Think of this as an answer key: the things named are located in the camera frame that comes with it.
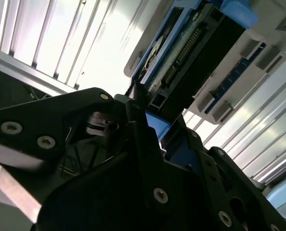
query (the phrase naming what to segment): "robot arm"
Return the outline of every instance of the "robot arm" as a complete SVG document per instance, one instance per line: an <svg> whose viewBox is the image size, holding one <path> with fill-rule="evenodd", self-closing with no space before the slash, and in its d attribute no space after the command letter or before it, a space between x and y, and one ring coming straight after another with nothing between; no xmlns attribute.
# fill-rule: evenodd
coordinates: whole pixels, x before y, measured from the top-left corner
<svg viewBox="0 0 286 231"><path fill-rule="evenodd" d="M142 102L87 89L0 110L0 191L42 230L286 230L221 149L181 118L163 154ZM108 159L63 183L67 146L100 135Z"/></svg>

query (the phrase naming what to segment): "silver screw head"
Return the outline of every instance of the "silver screw head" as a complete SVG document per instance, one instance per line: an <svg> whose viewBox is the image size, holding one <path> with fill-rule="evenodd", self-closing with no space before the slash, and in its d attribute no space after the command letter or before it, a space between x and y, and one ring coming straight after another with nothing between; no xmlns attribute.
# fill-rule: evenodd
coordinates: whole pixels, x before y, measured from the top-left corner
<svg viewBox="0 0 286 231"><path fill-rule="evenodd" d="M8 135L16 135L19 134L22 131L21 124L13 121L7 121L2 123L0 126L0 129L2 132L8 134Z"/></svg>
<svg viewBox="0 0 286 231"><path fill-rule="evenodd" d="M196 14L193 16L192 21L195 21L199 16L199 12L196 12Z"/></svg>
<svg viewBox="0 0 286 231"><path fill-rule="evenodd" d="M109 96L105 95L105 94L100 94L100 97L103 98L104 100L108 100Z"/></svg>
<svg viewBox="0 0 286 231"><path fill-rule="evenodd" d="M226 227L230 228L232 226L232 220L226 212L220 211L218 217Z"/></svg>
<svg viewBox="0 0 286 231"><path fill-rule="evenodd" d="M51 149L55 146L55 139L51 136L40 136L37 139L37 144L40 148Z"/></svg>
<svg viewBox="0 0 286 231"><path fill-rule="evenodd" d="M272 231L280 231L274 224L271 224L270 227L272 228Z"/></svg>
<svg viewBox="0 0 286 231"><path fill-rule="evenodd" d="M194 137L197 137L197 134L195 131L191 131L191 134L194 136Z"/></svg>
<svg viewBox="0 0 286 231"><path fill-rule="evenodd" d="M222 150L218 149L218 153L219 153L219 155L224 156L224 152Z"/></svg>
<svg viewBox="0 0 286 231"><path fill-rule="evenodd" d="M169 200L169 197L168 197L166 191L164 191L164 190L161 189L161 188L155 188L155 189L154 189L154 198L155 198L159 203L162 203L162 204L167 203L168 200Z"/></svg>

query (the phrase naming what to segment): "black cable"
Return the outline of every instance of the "black cable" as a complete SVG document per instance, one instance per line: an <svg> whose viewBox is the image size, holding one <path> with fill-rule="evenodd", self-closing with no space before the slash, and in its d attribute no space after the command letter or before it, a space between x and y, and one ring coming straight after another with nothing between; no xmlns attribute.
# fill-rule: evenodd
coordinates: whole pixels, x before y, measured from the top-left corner
<svg viewBox="0 0 286 231"><path fill-rule="evenodd" d="M82 167L82 163L81 163L81 160L80 160L78 148L75 146L74 150L75 150L75 154L76 154L76 158L77 158L77 164L79 166L80 173L83 173L83 167Z"/></svg>
<svg viewBox="0 0 286 231"><path fill-rule="evenodd" d="M95 160L96 160L96 157L97 157L97 154L100 150L100 145L97 145L94 149L94 152L93 152L93 155L91 156L91 161L90 161L90 165L89 165L89 169L93 168L94 167L94 164L95 164Z"/></svg>

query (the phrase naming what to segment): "blue plastic part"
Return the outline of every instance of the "blue plastic part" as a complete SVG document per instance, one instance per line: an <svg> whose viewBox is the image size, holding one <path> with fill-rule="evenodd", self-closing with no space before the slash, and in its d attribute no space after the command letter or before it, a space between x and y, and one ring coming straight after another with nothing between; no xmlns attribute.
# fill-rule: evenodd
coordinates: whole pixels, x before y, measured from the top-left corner
<svg viewBox="0 0 286 231"><path fill-rule="evenodd" d="M197 155L194 150L190 150L188 146L188 140L186 137L182 138L183 141L180 144L176 142L178 146L178 150L175 152L174 156L170 159L170 162L182 167L186 167L187 165L191 165L192 171L199 175L199 165L197 161ZM174 150L172 147L168 147L167 150Z"/></svg>
<svg viewBox="0 0 286 231"><path fill-rule="evenodd" d="M267 200L275 207L286 203L286 180L278 184L268 195Z"/></svg>
<svg viewBox="0 0 286 231"><path fill-rule="evenodd" d="M229 90L229 88L241 77L244 71L251 65L255 58L262 52L266 47L265 43L262 43L260 47L253 53L249 59L241 58L240 61L235 65L232 71L226 76L226 78L221 82L221 84L214 91L214 101L205 110L205 114L211 111L211 109L216 105L216 103L221 99L221 97Z"/></svg>
<svg viewBox="0 0 286 231"><path fill-rule="evenodd" d="M166 135L171 125L167 121L159 118L156 115L151 114L150 112L146 112L146 118L148 126L155 129L158 140L161 141L162 138Z"/></svg>
<svg viewBox="0 0 286 231"><path fill-rule="evenodd" d="M220 11L246 29L258 21L258 16L249 6L249 0L224 0Z"/></svg>

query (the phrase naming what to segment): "white louvered panel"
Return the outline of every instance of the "white louvered panel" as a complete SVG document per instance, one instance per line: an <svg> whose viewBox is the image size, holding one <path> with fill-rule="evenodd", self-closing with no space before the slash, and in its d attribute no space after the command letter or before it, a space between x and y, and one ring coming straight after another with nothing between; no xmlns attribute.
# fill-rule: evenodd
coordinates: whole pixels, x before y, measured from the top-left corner
<svg viewBox="0 0 286 231"><path fill-rule="evenodd" d="M78 81L80 89L102 87L113 95L124 93L130 81L124 66L159 3L0 0L0 70L10 73L11 66L19 72L13 76L26 83L31 82L26 72L35 79L42 76L34 87L53 90L54 95L64 93L60 82L73 88ZM26 65L13 66L16 61L4 59L1 51ZM43 82L47 77L54 80Z"/></svg>
<svg viewBox="0 0 286 231"><path fill-rule="evenodd" d="M184 117L193 129L188 112ZM203 121L195 129L207 149L223 148L249 177L259 182L268 183L277 172L285 171L286 61L222 127Z"/></svg>

